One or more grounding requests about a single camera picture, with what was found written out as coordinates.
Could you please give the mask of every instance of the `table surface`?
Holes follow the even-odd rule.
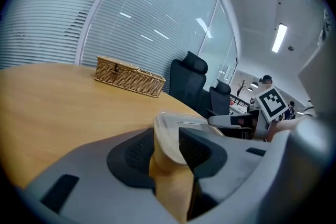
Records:
[[[38,63],[0,70],[0,158],[14,185],[25,187],[72,149],[153,126],[162,110],[198,115],[168,94],[152,98],[94,81],[95,68]],[[186,221],[193,174],[173,173],[152,158],[156,197]]]

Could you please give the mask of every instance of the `wicker basket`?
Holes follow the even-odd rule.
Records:
[[[97,56],[95,80],[132,92],[158,98],[165,79],[128,63]]]

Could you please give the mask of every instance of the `chair headrest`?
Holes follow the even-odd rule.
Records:
[[[218,84],[216,86],[216,91],[217,92],[220,92],[222,94],[230,94],[231,93],[231,87],[228,84],[226,84],[226,83],[224,83],[224,82],[222,82],[218,79],[217,79],[217,82],[218,82]]]
[[[206,61],[188,51],[187,56],[183,59],[182,65],[198,74],[205,74],[208,72],[208,64]]]

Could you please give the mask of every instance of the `chair backrest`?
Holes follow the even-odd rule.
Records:
[[[231,87],[219,80],[216,88],[210,87],[212,110],[218,115],[229,115]]]
[[[206,61],[188,51],[183,61],[173,60],[170,67],[169,95],[196,110],[208,71]]]

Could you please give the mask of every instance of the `desk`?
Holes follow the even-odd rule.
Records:
[[[157,98],[94,81],[95,68],[39,63],[0,70],[0,158],[13,184],[25,187],[72,149],[153,126],[161,110],[197,113],[161,93]],[[156,197],[186,221],[193,174],[161,171],[151,159]]]

